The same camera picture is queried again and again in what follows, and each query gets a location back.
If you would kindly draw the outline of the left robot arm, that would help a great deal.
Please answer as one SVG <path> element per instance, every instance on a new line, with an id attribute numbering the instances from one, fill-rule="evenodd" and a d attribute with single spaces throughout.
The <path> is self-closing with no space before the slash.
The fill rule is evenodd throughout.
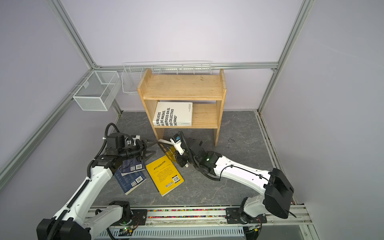
<path id="1" fill-rule="evenodd" d="M 145 161 L 155 154 L 148 151 L 154 141 L 122 133 L 114 123 L 106 126 L 103 140 L 100 150 L 87 166 L 85 180 L 69 201 L 52 218 L 43 219 L 38 224 L 39 240 L 93 240 L 101 232 L 109 232 L 114 223 L 140 223 L 128 201 L 113 201 L 91 219 L 86 219 L 95 199 L 123 161 L 131 158 Z"/>

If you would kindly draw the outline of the black book antler cover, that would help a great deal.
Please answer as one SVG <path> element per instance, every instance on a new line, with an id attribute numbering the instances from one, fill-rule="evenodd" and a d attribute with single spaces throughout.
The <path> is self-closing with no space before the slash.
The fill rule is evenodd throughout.
<path id="1" fill-rule="evenodd" d="M 164 139 L 158 140 L 159 147 L 163 150 L 164 153 L 175 153 L 176 148 L 174 147 L 173 143 Z"/>

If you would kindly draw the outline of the white book black lettering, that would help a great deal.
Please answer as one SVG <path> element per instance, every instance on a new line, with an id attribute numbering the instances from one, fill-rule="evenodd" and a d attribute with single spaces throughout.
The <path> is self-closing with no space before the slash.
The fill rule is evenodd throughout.
<path id="1" fill-rule="evenodd" d="M 154 126 L 190 127 L 193 121 L 192 102 L 158 102 L 154 117 Z"/>

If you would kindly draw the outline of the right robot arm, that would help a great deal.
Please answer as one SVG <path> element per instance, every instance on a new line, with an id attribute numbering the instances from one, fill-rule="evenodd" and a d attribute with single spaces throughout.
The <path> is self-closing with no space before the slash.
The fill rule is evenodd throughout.
<path id="1" fill-rule="evenodd" d="M 279 169 L 272 171 L 254 169 L 213 151 L 205 151 L 202 142 L 180 137 L 172 137 L 176 149 L 176 160 L 181 167 L 192 164 L 205 177 L 213 181 L 223 178 L 247 186 L 258 194 L 245 197 L 233 217 L 240 224 L 261 222 L 261 215 L 270 213 L 275 217 L 287 219 L 291 215 L 294 187 Z"/>

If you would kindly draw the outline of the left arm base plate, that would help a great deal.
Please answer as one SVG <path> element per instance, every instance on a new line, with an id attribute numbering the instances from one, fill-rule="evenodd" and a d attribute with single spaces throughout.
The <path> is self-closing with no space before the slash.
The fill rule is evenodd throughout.
<path id="1" fill-rule="evenodd" d="M 147 209 L 133 209 L 131 210 L 130 219 L 122 219 L 119 221 L 121 226 L 144 226 L 147 220 Z"/>

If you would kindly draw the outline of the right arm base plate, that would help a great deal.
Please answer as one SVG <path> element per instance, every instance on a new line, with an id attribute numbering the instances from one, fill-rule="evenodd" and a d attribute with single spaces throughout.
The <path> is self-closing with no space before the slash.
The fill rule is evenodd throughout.
<path id="1" fill-rule="evenodd" d="M 244 212 L 240 211 L 240 208 L 225 208 L 226 211 L 226 220 L 228 224 L 265 224 L 267 223 L 267 218 L 265 215 L 261 214 L 257 217 L 251 217 Z"/>

